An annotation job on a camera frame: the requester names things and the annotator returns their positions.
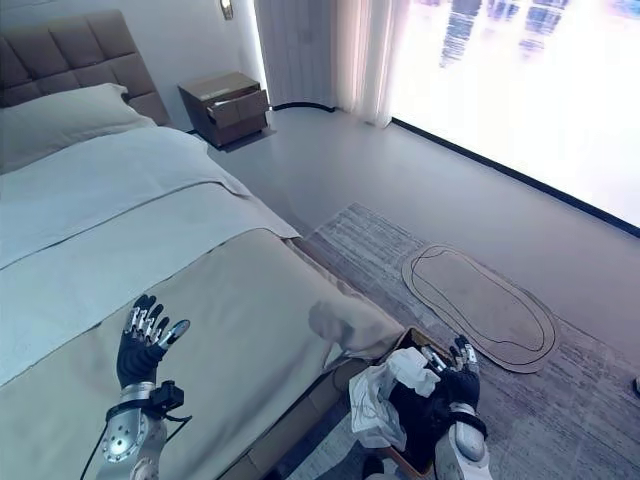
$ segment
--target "tufted headboard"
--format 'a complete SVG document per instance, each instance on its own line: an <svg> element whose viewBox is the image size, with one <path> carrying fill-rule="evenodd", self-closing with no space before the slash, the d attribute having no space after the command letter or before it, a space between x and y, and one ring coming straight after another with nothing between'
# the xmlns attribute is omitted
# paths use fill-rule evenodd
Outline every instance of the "tufted headboard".
<svg viewBox="0 0 640 480"><path fill-rule="evenodd" d="M169 116L119 10L54 20L0 36L0 106L102 83L158 125Z"/></svg>

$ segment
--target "robotic arm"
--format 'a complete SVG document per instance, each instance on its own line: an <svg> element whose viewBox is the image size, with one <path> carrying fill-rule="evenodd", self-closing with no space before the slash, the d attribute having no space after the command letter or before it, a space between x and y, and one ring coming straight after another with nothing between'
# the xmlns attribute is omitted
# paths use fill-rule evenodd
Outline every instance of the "robotic arm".
<svg viewBox="0 0 640 480"><path fill-rule="evenodd" d="M464 336L451 347L456 368L436 361L445 387L452 425L436 443L435 473L438 480L491 480L487 430L477 418L480 377L475 350ZM438 358L437 353L430 352Z"/></svg>
<svg viewBox="0 0 640 480"><path fill-rule="evenodd" d="M163 306L158 304L151 310L155 301L154 296L143 295L135 302L120 338L116 370L122 390L120 402L107 412L107 425L96 445L104 456L97 480L158 480L164 445L191 419L168 415L184 403L184 392L173 381L156 387L159 362L189 329L190 322L181 320L165 333L169 318L156 324ZM451 419L436 443L436 478L491 480L486 427L476 416L480 379L475 351L463 336L456 339L456 345L459 350L451 347L455 368L445 364L433 349L422 350L441 378ZM165 419L182 422L168 439Z"/></svg>
<svg viewBox="0 0 640 480"><path fill-rule="evenodd" d="M162 448L191 419L167 414L184 403L184 392L173 381L156 388L158 363L190 323L181 320L165 333L169 318L156 324L163 306L151 310L155 301L143 295L135 302L120 338L116 370L122 390L98 444L104 456L98 480L157 480ZM169 439L164 419L182 422Z"/></svg>

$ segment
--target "bath mat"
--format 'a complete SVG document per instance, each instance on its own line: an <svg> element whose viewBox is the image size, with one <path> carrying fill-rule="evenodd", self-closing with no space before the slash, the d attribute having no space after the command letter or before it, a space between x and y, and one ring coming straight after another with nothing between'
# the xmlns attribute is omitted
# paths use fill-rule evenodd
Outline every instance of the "bath mat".
<svg viewBox="0 0 640 480"><path fill-rule="evenodd" d="M405 261L409 290L480 352L518 373L540 370L558 348L558 323L534 295L447 245Z"/></svg>

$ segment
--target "floor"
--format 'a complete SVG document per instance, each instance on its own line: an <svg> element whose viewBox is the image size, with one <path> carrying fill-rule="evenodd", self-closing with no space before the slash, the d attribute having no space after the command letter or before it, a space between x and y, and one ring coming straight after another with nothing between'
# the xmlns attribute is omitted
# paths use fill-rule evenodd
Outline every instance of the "floor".
<svg viewBox="0 0 640 480"><path fill-rule="evenodd" d="M403 326L417 325L442 347L453 342L455 332L402 278L402 264L424 245L423 239L354 203L306 242ZM571 325L558 321L557 328L560 345L536 373L509 372L478 355L477 410L489 431L493 478L640 478L640 423L630 421L640 417L640 399L631 389L637 368ZM280 462L283 478L359 477L367 451L351 433L350 410L348 398L332 407ZM419 415L404 418L420 421Z"/></svg>
<svg viewBox="0 0 640 480"><path fill-rule="evenodd" d="M210 155L311 233L353 202L453 245L640 366L640 242L444 147L342 112L270 113L273 133Z"/></svg>

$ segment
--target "wooden nightstand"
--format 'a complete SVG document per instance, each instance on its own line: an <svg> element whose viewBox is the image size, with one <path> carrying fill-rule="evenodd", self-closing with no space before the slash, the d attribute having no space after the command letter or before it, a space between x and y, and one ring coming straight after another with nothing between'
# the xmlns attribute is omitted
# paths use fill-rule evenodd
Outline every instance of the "wooden nightstand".
<svg viewBox="0 0 640 480"><path fill-rule="evenodd" d="M267 93L240 72L181 83L178 88L193 128L216 147L267 127Z"/></svg>

